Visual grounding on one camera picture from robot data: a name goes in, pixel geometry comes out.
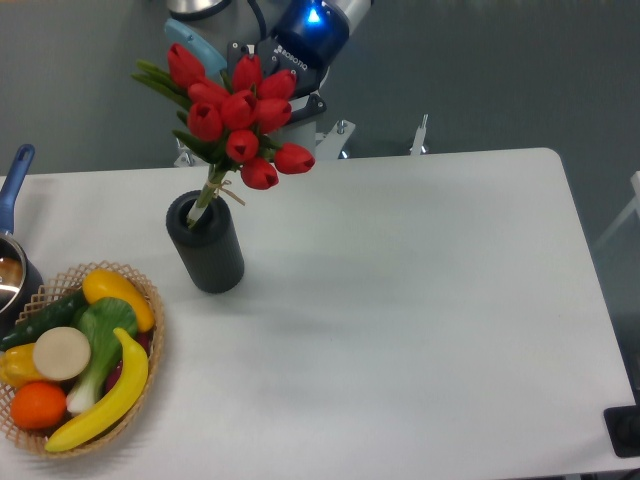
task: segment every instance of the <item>red tulip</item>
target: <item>red tulip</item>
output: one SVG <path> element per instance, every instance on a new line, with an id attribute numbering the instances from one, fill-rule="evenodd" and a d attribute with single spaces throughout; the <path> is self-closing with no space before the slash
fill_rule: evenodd
<path id="1" fill-rule="evenodd" d="M 298 77 L 291 70 L 280 70 L 265 78 L 258 87 L 258 98 L 289 100 L 296 89 Z"/>
<path id="2" fill-rule="evenodd" d="M 189 50 L 179 43 L 174 43 L 167 54 L 171 79 L 182 88 L 189 86 L 204 77 L 204 67 Z"/>
<path id="3" fill-rule="evenodd" d="M 231 86 L 234 92 L 248 90 L 252 85 L 259 87 L 262 83 L 262 67 L 260 57 L 257 55 L 245 55 L 240 59 L 233 71 Z"/>
<path id="4" fill-rule="evenodd" d="M 226 152 L 232 160 L 244 163 L 257 155 L 259 147 L 258 137 L 251 130 L 236 130 L 229 135 Z"/>
<path id="5" fill-rule="evenodd" d="M 189 87 L 189 98 L 194 103 L 209 103 L 220 109 L 222 102 L 231 94 L 216 82 L 202 77 Z"/>
<path id="6" fill-rule="evenodd" d="M 222 121 L 229 130 L 247 128 L 256 119 L 258 100 L 251 90 L 241 90 L 234 93 L 220 107 Z"/>
<path id="7" fill-rule="evenodd" d="M 240 177 L 249 188 L 266 190 L 278 183 L 278 172 L 264 158 L 254 157 L 242 165 Z"/>
<path id="8" fill-rule="evenodd" d="M 274 163 L 280 173 L 306 173 L 316 163 L 313 155 L 304 147 L 295 143 L 285 143 L 276 152 Z"/>
<path id="9" fill-rule="evenodd" d="M 260 125 L 260 133 L 271 133 L 287 124 L 291 118 L 291 105 L 281 98 L 258 100 L 256 121 Z"/>
<path id="10" fill-rule="evenodd" d="M 187 126 L 200 140 L 213 142 L 222 136 L 222 119 L 216 108 L 208 103 L 194 103 L 189 110 Z"/>

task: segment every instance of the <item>woven basket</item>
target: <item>woven basket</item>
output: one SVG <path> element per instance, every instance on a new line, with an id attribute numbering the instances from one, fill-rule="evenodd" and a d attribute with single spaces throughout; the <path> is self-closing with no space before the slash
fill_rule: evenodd
<path id="1" fill-rule="evenodd" d="M 18 448 L 27 450 L 33 454 L 46 458 L 70 458 L 83 455 L 99 449 L 106 445 L 115 437 L 117 437 L 129 425 L 147 398 L 149 388 L 153 383 L 158 370 L 158 363 L 162 355 L 164 345 L 164 308 L 162 300 L 158 294 L 158 290 L 151 282 L 129 265 L 119 265 L 117 263 L 101 262 L 99 264 L 90 263 L 88 265 L 79 265 L 70 268 L 66 273 L 59 273 L 58 276 L 48 283 L 42 285 L 38 293 L 31 297 L 31 303 L 27 304 L 24 311 L 20 314 L 17 322 L 23 321 L 33 312 L 37 312 L 49 303 L 60 297 L 68 295 L 77 290 L 82 285 L 82 280 L 91 271 L 97 268 L 104 268 L 118 272 L 126 277 L 136 289 L 143 294 L 149 302 L 153 314 L 155 316 L 155 326 L 153 329 L 153 339 L 151 342 L 151 355 L 149 357 L 149 378 L 144 386 L 142 395 L 136 401 L 133 407 L 122 417 L 111 429 L 107 430 L 103 435 L 80 445 L 72 450 L 61 453 L 49 453 L 44 449 L 47 442 L 47 436 L 42 432 L 24 431 L 14 425 L 11 419 L 10 407 L 11 401 L 15 395 L 16 389 L 10 385 L 0 382 L 0 430 L 6 434 L 6 437 L 13 441 Z"/>

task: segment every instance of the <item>gray floor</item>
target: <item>gray floor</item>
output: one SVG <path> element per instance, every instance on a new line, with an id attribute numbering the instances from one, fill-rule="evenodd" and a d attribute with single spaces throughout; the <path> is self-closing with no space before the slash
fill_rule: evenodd
<path id="1" fill-rule="evenodd" d="M 269 25 L 287 3 L 260 2 Z M 34 173 L 171 166 L 174 108 L 129 78 L 137 58 L 164 64 L 167 18 L 163 0 L 0 2 L 0 175 L 25 142 Z M 257 40 L 244 0 L 191 26 L 221 51 Z M 640 170 L 640 1 L 377 0 L 321 94 L 321 131 L 357 125 L 352 156 L 406 154 L 424 113 L 432 153 L 556 150 L 592 246 Z M 596 259 L 626 355 L 635 245 Z"/>

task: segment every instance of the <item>banana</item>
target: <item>banana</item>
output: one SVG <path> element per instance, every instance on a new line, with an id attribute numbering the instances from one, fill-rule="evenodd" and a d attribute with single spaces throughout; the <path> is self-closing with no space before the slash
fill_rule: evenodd
<path id="1" fill-rule="evenodd" d="M 123 328 L 115 328 L 113 333 L 122 345 L 120 378 L 93 407 L 51 435 L 44 445 L 47 452 L 64 452 L 88 442 L 120 420 L 142 394 L 149 376 L 147 353 Z"/>

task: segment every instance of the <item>white table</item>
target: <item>white table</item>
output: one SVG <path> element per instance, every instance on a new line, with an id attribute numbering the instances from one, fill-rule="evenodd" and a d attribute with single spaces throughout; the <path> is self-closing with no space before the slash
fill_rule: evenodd
<path id="1" fill-rule="evenodd" d="M 202 168 L 33 175 L 16 239 L 51 277 L 130 263 L 166 303 L 152 398 L 103 452 L 0 478 L 501 479 L 620 470 L 633 396 L 549 150 L 352 159 L 233 178 L 246 273 L 197 290 L 164 226 Z"/>

